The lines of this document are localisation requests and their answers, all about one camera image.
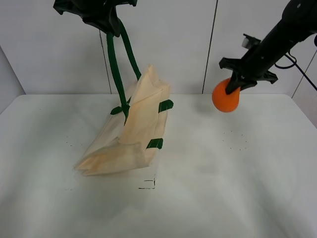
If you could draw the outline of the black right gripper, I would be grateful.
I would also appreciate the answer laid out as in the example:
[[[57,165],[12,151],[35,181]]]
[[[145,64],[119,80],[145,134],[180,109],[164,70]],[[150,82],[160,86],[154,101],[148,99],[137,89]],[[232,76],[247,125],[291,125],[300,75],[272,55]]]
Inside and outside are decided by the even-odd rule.
[[[245,90],[257,85],[258,81],[268,81],[274,84],[278,78],[276,74],[264,69],[262,62],[257,62],[255,51],[261,43],[249,49],[241,59],[222,58],[219,62],[221,69],[229,69],[232,75],[229,79],[225,92],[227,95],[233,93],[236,89]]]

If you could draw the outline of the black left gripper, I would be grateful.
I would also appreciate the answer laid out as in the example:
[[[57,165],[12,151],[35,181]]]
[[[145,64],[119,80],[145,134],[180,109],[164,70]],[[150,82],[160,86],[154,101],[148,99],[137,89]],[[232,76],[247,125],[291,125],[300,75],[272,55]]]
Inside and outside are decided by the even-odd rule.
[[[53,8],[61,15],[64,12],[76,14],[85,24],[119,37],[121,30],[116,6],[124,4],[136,6],[137,0],[55,0]]]

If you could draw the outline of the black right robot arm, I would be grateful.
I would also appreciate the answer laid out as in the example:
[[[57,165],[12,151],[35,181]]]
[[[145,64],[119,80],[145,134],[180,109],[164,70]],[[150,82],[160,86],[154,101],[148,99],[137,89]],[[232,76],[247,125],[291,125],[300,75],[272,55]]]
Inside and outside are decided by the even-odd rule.
[[[281,20],[263,40],[244,35],[243,47],[248,51],[240,59],[222,58],[220,68],[232,71],[224,87],[230,95],[237,89],[245,90],[258,81],[274,84],[278,78],[269,69],[296,44],[317,32],[317,2],[291,0],[285,7]]]

